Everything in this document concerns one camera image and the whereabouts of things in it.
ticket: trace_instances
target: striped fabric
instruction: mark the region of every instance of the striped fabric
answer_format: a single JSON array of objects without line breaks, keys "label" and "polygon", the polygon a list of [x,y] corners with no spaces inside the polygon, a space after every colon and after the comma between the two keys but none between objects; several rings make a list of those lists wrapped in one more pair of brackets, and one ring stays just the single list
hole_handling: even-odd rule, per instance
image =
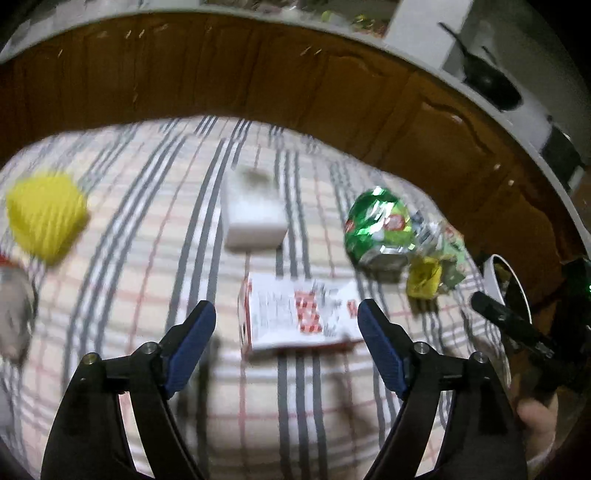
[{"label": "striped fabric", "polygon": [[[289,230],[276,251],[223,248],[220,184],[238,164],[268,171],[285,199]],[[499,332],[467,307],[471,293],[482,289],[474,267],[453,294],[409,301],[404,274],[367,276],[346,256],[347,213],[367,188],[387,186],[440,215],[433,202],[409,183],[313,138],[214,116],[60,134],[19,152],[2,170],[2,210],[17,179],[47,170],[74,177],[89,196],[92,217],[53,269],[23,253],[2,218],[0,249],[22,262],[40,298],[26,363],[20,369],[0,364],[9,404],[2,437],[33,475],[82,355],[129,354],[208,299],[217,310],[214,337],[189,385],[170,403],[205,475],[363,477],[400,401],[385,389],[364,345],[241,361],[236,302],[242,279],[254,271],[355,279],[360,296],[374,298],[414,340],[448,355],[484,351],[509,381]],[[121,404],[136,465],[149,473],[129,398],[122,396]],[[443,394],[421,472],[434,465],[449,405],[450,395]]]}]

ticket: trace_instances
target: small white box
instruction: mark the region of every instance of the small white box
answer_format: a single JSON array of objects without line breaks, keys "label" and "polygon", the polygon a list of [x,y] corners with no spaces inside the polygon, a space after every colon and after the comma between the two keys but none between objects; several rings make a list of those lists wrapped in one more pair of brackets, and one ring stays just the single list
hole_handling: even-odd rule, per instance
[{"label": "small white box", "polygon": [[355,281],[339,284],[252,273],[238,298],[242,353],[360,342],[358,307]]},{"label": "small white box", "polygon": [[238,167],[221,191],[224,244],[230,249],[277,248],[287,233],[285,201],[264,170]]}]

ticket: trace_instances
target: yellow sponge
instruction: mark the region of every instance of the yellow sponge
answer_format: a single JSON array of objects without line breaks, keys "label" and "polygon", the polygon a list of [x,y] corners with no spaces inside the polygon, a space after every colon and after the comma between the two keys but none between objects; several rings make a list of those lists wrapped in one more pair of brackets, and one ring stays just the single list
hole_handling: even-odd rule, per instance
[{"label": "yellow sponge", "polygon": [[65,174],[21,180],[6,201],[15,240],[48,264],[66,254],[88,219],[86,197]]}]

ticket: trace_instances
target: black frying pan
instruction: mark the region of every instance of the black frying pan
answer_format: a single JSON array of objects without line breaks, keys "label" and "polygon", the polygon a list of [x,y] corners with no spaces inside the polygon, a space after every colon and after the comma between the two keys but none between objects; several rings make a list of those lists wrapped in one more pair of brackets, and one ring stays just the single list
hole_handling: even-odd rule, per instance
[{"label": "black frying pan", "polygon": [[464,83],[480,93],[499,110],[513,110],[521,103],[521,94],[501,71],[486,60],[468,52],[459,35],[445,23],[439,26],[456,39],[463,55]]}]

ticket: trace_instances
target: blue gripper pad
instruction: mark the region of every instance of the blue gripper pad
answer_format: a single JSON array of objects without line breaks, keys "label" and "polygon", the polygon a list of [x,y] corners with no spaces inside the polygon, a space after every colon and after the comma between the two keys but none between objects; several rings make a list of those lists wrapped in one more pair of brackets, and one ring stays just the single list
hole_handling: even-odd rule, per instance
[{"label": "blue gripper pad", "polygon": [[389,337],[392,334],[402,335],[399,343],[403,348],[411,348],[412,341],[400,325],[388,321],[373,300],[361,302],[357,311],[357,323],[386,388],[402,397],[408,387],[404,379],[404,363],[401,356],[407,356],[408,352],[400,352],[399,355]]},{"label": "blue gripper pad", "polygon": [[185,387],[215,327],[216,310],[211,302],[202,300],[182,325],[166,333],[161,344],[168,364],[164,384],[167,398]]}]

